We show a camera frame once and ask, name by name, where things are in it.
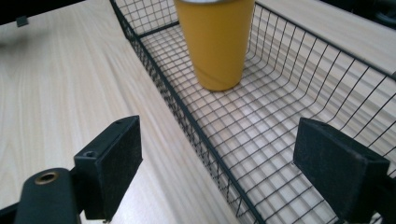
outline screw hole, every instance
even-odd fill
[[[35,183],[37,185],[46,185],[49,184],[50,182],[56,180],[58,178],[59,174],[56,172],[48,172],[45,173],[38,178],[35,179]]]
[[[95,157],[96,153],[94,151],[87,151],[84,153],[85,157]]]

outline yellow cup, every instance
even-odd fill
[[[174,0],[199,83],[225,91],[239,83],[254,0]]]

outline light wood surface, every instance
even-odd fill
[[[0,207],[29,176],[71,169],[107,125],[139,115],[144,161],[112,223],[237,222],[107,0],[29,22],[0,27]]]
[[[396,72],[396,31],[318,0],[258,1],[389,74]]]

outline wire basket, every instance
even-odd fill
[[[396,176],[394,77],[256,3],[240,84],[207,91],[194,76],[172,1],[111,3],[240,221],[343,221],[292,163],[300,117],[329,123],[384,156]]]

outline wood grain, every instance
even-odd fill
[[[236,223],[106,0],[0,27],[0,207],[26,178],[74,166],[116,119],[139,115],[144,161],[112,223]]]
[[[390,75],[396,72],[396,31],[316,0],[258,2]]]

